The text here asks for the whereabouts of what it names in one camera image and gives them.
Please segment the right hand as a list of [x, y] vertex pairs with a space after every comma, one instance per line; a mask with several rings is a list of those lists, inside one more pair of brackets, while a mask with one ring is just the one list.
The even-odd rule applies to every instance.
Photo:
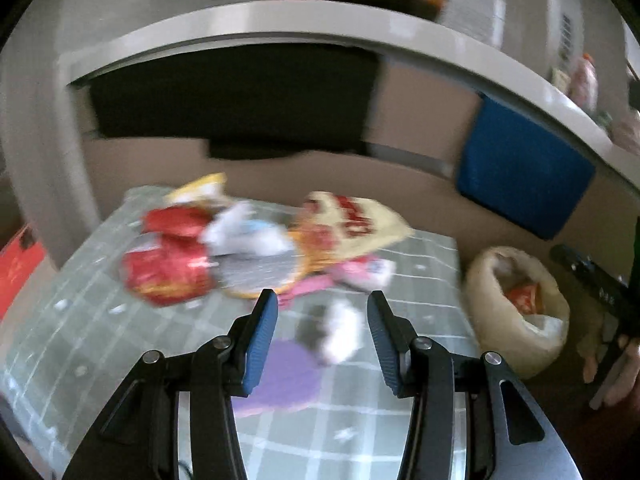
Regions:
[[622, 335], [606, 346], [587, 336], [579, 347], [582, 380], [592, 388], [589, 407], [598, 410], [625, 400], [639, 378], [639, 339]]

